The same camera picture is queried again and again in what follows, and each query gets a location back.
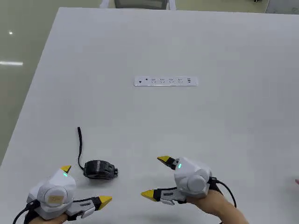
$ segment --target hand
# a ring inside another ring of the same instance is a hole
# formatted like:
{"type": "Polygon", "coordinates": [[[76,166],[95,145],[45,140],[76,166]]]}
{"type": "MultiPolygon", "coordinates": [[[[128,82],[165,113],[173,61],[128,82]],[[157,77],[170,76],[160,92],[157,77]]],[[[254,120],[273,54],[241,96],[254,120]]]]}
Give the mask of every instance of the hand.
{"type": "Polygon", "coordinates": [[[225,197],[215,190],[209,190],[207,196],[202,199],[197,199],[193,197],[188,197],[187,202],[195,204],[199,209],[203,210],[205,213],[219,216],[222,208],[228,205],[232,205],[229,203],[225,197]]]}
{"type": "Polygon", "coordinates": [[[51,220],[44,220],[41,217],[37,217],[33,219],[29,224],[62,224],[67,220],[67,215],[62,214],[61,216],[51,219],[51,220]]]}

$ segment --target yellow finger tip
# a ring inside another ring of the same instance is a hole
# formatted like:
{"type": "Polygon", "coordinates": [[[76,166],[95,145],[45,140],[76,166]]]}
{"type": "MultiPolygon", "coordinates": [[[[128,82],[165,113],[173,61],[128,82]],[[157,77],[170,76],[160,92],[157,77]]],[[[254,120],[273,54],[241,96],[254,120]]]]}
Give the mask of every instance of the yellow finger tip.
{"type": "Polygon", "coordinates": [[[99,210],[101,210],[102,208],[104,208],[112,200],[111,196],[99,196],[99,198],[101,200],[101,205],[99,207],[99,210]]]}
{"type": "Polygon", "coordinates": [[[170,156],[159,156],[157,157],[158,160],[163,161],[163,162],[167,162],[167,160],[170,158],[170,156]]]}
{"type": "Polygon", "coordinates": [[[145,192],[142,192],[141,195],[149,200],[156,202],[156,199],[154,199],[154,190],[147,190],[145,192]]]}
{"type": "Polygon", "coordinates": [[[61,167],[61,169],[66,172],[66,173],[69,173],[70,169],[71,169],[71,166],[63,166],[61,167]]]}

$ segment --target power strip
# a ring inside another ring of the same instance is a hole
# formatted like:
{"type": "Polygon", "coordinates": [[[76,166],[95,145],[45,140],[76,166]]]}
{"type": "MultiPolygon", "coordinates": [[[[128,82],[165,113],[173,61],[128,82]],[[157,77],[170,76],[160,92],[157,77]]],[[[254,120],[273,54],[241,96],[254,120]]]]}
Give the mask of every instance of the power strip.
{"type": "Polygon", "coordinates": [[[134,86],[198,86],[197,77],[135,77],[134,86]]]}

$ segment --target black cable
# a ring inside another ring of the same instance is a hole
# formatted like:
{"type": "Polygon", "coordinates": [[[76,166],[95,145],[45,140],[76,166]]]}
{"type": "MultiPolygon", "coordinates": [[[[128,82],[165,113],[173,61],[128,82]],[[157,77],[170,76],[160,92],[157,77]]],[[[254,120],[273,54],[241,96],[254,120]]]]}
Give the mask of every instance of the black cable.
{"type": "Polygon", "coordinates": [[[234,207],[236,208],[237,207],[237,202],[235,201],[235,197],[234,197],[232,191],[229,189],[229,187],[225,183],[223,183],[219,180],[215,180],[215,182],[218,183],[218,184],[221,184],[222,186],[224,186],[228,190],[230,196],[232,197],[232,199],[234,201],[234,207]]]}
{"type": "Polygon", "coordinates": [[[78,135],[79,135],[79,142],[80,142],[80,146],[79,146],[79,156],[78,156],[78,165],[81,168],[81,170],[84,170],[84,168],[80,165],[80,157],[82,154],[82,133],[81,133],[81,129],[80,127],[77,128],[78,129],[78,135]]]}
{"type": "Polygon", "coordinates": [[[24,212],[28,211],[27,208],[24,208],[22,211],[20,211],[20,213],[14,218],[13,224],[16,224],[18,218],[21,216],[21,214],[23,214],[24,212]]]}
{"type": "Polygon", "coordinates": [[[18,218],[26,211],[28,210],[34,210],[36,208],[38,208],[39,206],[41,206],[40,202],[38,200],[33,200],[32,202],[29,202],[26,207],[20,211],[20,213],[14,218],[13,224],[16,224],[18,218]]]}

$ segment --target floor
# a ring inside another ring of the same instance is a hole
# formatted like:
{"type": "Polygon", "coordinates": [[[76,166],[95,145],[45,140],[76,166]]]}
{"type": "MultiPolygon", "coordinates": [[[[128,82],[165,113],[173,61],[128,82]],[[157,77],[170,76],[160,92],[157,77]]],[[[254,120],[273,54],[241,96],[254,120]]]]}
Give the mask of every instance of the floor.
{"type": "MultiPolygon", "coordinates": [[[[0,0],[0,164],[58,8],[99,7],[100,3],[101,0],[0,0]]],[[[178,10],[263,13],[267,0],[176,0],[176,5],[178,10]]]]}

